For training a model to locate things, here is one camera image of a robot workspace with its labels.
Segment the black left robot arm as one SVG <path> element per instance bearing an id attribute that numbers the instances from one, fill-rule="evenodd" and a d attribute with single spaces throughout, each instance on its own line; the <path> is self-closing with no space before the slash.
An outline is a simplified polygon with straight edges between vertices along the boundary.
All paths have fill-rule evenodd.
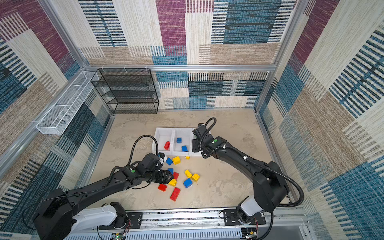
<path id="1" fill-rule="evenodd" d="M 33 218 L 40 239 L 63 240 L 76 229 L 94 226 L 122 228 L 128 218 L 120 204 L 113 202 L 96 209 L 88 206 L 143 182 L 168 184 L 174 176 L 162 166 L 161 157 L 149 153 L 141 161 L 114 167 L 108 177 L 95 183 L 69 191 L 61 188 L 51 191 Z"/>

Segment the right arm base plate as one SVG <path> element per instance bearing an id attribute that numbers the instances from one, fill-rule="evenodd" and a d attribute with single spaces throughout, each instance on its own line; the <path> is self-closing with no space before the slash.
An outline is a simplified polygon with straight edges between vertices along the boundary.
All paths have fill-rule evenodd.
<path id="1" fill-rule="evenodd" d="M 245 226 L 245 225 L 265 225 L 266 219 L 263 213 L 255 213 L 248 216 L 242 210 L 224 209 L 219 213 L 219 216 L 224 219 L 225 226 Z"/>

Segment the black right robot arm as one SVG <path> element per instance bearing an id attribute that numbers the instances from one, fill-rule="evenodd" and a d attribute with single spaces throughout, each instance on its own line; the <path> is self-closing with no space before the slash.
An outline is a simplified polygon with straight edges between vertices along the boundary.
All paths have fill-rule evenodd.
<path id="1" fill-rule="evenodd" d="M 253 194 L 237 207 L 239 221 L 247 224 L 259 212 L 272 213 L 290 191 L 286 179 L 279 175 L 282 173 L 280 167 L 275 162 L 267 164 L 254 159 L 225 139 L 214 138 L 206 130 L 204 124 L 193 130 L 196 137 L 192 140 L 193 152 L 226 162 L 244 174 L 253 184 Z"/>

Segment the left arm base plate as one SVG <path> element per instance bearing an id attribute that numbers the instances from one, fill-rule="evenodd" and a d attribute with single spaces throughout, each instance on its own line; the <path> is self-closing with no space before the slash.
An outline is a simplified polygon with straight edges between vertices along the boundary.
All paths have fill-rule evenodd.
<path id="1" fill-rule="evenodd" d="M 118 215 L 117 218 L 108 226 L 98 226 L 99 230 L 127 230 L 139 229 L 142 224 L 143 212 L 127 212 Z"/>

